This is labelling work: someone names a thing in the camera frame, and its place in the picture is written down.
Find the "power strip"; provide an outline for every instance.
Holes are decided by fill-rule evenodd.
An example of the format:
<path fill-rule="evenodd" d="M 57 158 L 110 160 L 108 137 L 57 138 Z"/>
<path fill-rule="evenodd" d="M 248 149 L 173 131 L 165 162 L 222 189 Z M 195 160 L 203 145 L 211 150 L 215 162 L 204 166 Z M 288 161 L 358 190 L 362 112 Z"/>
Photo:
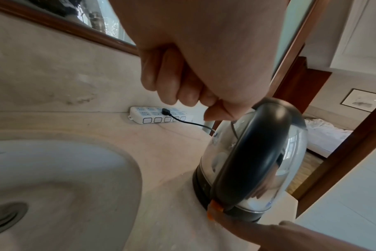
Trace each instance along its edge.
<path fill-rule="evenodd" d="M 191 122 L 193 120 L 193 116 L 188 114 L 186 111 L 180 110 L 178 108 L 167 109 L 169 109 L 171 115 L 173 115 L 177 119 L 188 122 Z M 163 115 L 162 108 L 141 106 L 130 107 L 129 119 L 133 120 L 137 124 L 168 123 L 177 121 L 170 116 Z"/>

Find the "sink drain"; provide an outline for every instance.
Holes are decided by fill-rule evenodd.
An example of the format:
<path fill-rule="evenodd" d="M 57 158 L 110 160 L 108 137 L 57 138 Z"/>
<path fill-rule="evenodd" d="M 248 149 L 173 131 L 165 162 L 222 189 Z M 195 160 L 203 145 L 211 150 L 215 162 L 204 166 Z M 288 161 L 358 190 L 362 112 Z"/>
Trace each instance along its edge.
<path fill-rule="evenodd" d="M 0 205 L 0 233 L 15 225 L 24 217 L 28 205 L 23 202 L 11 202 Z"/>

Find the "bed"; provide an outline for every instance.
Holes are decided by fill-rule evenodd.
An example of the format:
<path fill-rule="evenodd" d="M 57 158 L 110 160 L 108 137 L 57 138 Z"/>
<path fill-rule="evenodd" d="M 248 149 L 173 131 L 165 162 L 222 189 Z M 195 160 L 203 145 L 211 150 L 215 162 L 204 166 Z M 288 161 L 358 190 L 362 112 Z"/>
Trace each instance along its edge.
<path fill-rule="evenodd" d="M 327 158 L 351 133 L 317 118 L 306 118 L 308 128 L 307 149 Z"/>

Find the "sink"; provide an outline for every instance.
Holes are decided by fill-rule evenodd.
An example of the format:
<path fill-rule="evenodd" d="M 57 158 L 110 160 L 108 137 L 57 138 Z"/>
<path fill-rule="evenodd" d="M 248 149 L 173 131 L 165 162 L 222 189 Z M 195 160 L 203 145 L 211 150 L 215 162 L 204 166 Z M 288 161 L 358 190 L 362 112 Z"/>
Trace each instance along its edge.
<path fill-rule="evenodd" d="M 0 140 L 0 251 L 122 250 L 141 197 L 127 153 L 69 140 Z"/>

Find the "hand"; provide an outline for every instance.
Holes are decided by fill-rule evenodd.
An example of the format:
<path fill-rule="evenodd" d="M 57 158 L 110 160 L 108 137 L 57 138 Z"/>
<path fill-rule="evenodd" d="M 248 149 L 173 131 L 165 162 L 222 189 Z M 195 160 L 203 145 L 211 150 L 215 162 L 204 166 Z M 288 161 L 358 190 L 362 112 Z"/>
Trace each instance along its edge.
<path fill-rule="evenodd" d="M 260 245 L 261 251 L 368 251 L 289 221 L 261 225 L 236 220 L 221 212 L 214 201 L 209 204 L 207 213 L 232 234 Z"/>
<path fill-rule="evenodd" d="M 200 101 L 205 120 L 236 120 L 267 93 L 285 1 L 110 3 L 137 45 L 143 86 L 162 102 Z"/>

